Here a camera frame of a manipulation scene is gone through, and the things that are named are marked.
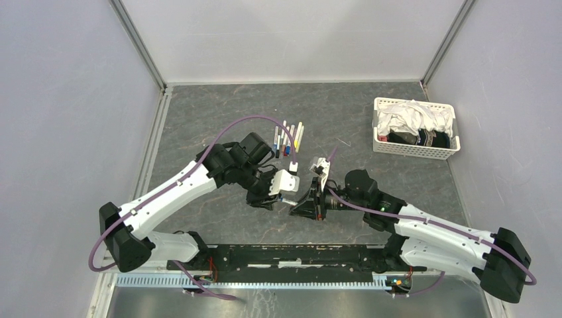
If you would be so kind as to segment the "white marker pale yellow cap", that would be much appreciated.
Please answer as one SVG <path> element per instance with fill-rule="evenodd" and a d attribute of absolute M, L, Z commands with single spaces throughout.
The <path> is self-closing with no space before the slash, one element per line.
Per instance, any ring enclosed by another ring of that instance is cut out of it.
<path fill-rule="evenodd" d="M 302 125 L 302 126 L 300 127 L 299 132 L 298 132 L 298 139 L 297 139 L 296 145 L 295 145 L 295 151 L 296 151 L 296 153 L 298 153 L 298 152 L 300 151 L 300 146 L 301 146 L 301 144 L 302 144 L 302 137 L 303 137 L 303 135 L 304 135 L 304 129 L 305 129 L 305 126 Z"/>

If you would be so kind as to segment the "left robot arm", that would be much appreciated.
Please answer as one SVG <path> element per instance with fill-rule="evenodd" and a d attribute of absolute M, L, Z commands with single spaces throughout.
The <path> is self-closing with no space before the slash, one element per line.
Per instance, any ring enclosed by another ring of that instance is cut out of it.
<path fill-rule="evenodd" d="M 155 228 L 193 200 L 224 185 L 247 191 L 247 204 L 272 209 L 282 194 L 299 187 L 298 163 L 287 170 L 263 171 L 261 161 L 271 147 L 255 132 L 240 142 L 208 146 L 183 170 L 138 199 L 120 206 L 108 202 L 99 208 L 101 238 L 120 272 L 131 272 L 148 261 L 177 260 L 192 270 L 202 269 L 208 252 L 197 233 L 173 235 Z"/>

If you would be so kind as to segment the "white pen blue cap barcode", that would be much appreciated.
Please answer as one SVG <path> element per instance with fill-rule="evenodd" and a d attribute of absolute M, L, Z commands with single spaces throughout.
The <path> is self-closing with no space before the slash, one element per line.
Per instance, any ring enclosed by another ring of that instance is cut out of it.
<path fill-rule="evenodd" d="M 281 202 L 291 206 L 296 206 L 298 204 L 298 202 L 286 198 L 281 199 Z"/>

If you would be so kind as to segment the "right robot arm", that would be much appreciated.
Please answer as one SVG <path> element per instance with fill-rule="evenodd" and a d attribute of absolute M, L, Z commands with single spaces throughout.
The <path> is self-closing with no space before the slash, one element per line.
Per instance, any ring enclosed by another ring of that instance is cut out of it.
<path fill-rule="evenodd" d="M 323 220 L 328 210 L 362 211 L 369 227 L 391 234 L 382 253 L 391 270 L 407 265 L 462 276 L 509 303 L 519 303 L 524 286 L 536 283 L 531 257 L 509 229 L 472 229 L 431 215 L 380 191 L 366 170 L 350 171 L 344 187 L 328 186 L 324 168 L 313 172 L 313 217 Z"/>

